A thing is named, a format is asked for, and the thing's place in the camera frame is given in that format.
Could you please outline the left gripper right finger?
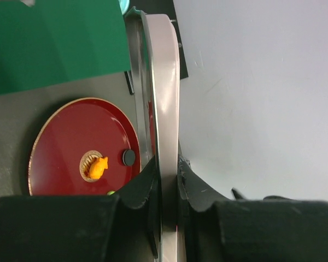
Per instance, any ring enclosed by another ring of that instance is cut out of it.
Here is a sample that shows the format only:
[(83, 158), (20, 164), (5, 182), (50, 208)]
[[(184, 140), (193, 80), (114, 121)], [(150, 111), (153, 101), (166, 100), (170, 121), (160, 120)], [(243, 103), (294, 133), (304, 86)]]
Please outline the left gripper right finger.
[(187, 261), (328, 261), (328, 202), (229, 199), (178, 159), (178, 229)]

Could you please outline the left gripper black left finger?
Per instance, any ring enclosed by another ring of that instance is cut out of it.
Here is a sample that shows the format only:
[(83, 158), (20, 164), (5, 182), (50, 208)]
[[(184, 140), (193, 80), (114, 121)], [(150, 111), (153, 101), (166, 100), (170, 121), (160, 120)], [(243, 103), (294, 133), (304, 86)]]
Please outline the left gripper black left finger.
[(159, 232), (155, 159), (112, 195), (0, 198), (0, 261), (154, 261)]

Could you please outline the silver tin lid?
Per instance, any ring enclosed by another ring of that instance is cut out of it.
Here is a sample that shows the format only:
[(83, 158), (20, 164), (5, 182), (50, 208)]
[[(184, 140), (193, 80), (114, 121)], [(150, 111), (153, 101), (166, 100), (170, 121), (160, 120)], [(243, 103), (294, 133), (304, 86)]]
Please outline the silver tin lid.
[(180, 58), (165, 14), (132, 8), (125, 15), (142, 164), (156, 158), (160, 174), (160, 261), (185, 261), (178, 232)]

